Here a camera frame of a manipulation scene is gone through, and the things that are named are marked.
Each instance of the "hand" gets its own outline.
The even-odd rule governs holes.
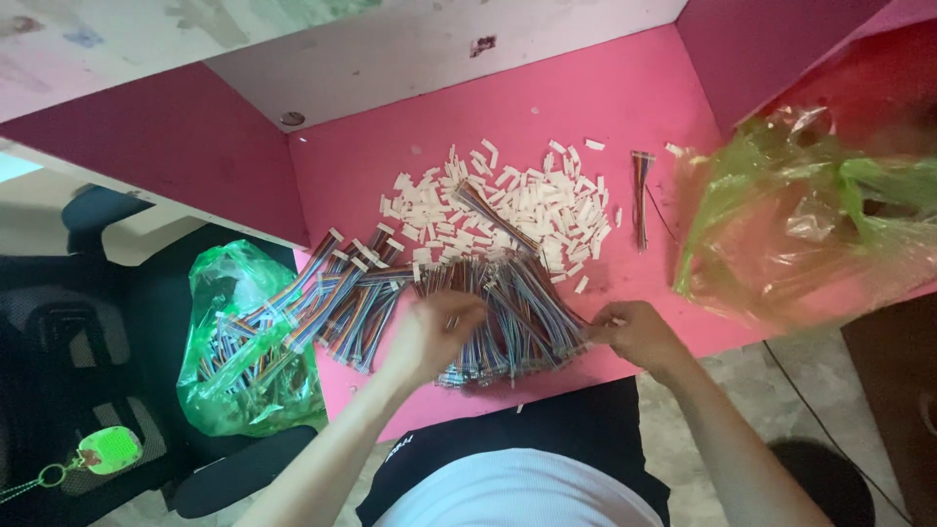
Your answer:
[[[595,315],[586,331],[590,341],[611,345],[619,357],[655,378],[695,363],[674,330],[648,302],[612,302]]]
[[[454,319],[455,326],[447,327]],[[484,319],[484,302],[474,294],[430,294],[410,305],[380,371],[412,389],[431,383],[453,363]]]

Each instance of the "white shirt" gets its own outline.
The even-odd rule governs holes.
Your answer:
[[[557,454],[511,448],[438,469],[376,527],[662,527],[661,517],[608,474]]]

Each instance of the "person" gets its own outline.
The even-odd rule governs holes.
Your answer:
[[[236,526],[332,525],[394,412],[454,361],[484,319],[482,300],[470,294],[444,291],[414,303],[382,367]],[[649,303],[605,306],[587,336],[670,388],[731,525],[831,524]],[[522,410],[404,434],[357,509],[362,524],[669,522],[669,489],[644,471],[633,377]]]

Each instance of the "plastic bag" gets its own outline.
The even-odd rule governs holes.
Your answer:
[[[219,343],[219,335],[229,334],[228,321],[269,306],[294,279],[296,273],[245,240],[210,248],[192,265],[192,318],[176,390],[186,418],[202,433],[261,437],[299,424],[324,426],[312,346],[301,353],[280,346],[295,321],[268,313],[255,335]]]
[[[781,109],[710,158],[681,156],[690,228],[674,291],[784,330],[858,316],[937,275],[937,159],[846,151],[821,117]]]

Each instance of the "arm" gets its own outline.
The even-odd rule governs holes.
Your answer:
[[[455,318],[458,324],[447,328]],[[483,318],[481,299],[470,294],[440,292],[414,303],[380,371],[235,526],[332,525],[380,431],[416,388],[453,362]]]
[[[609,304],[588,331],[674,393],[731,525],[831,525],[649,303]]]

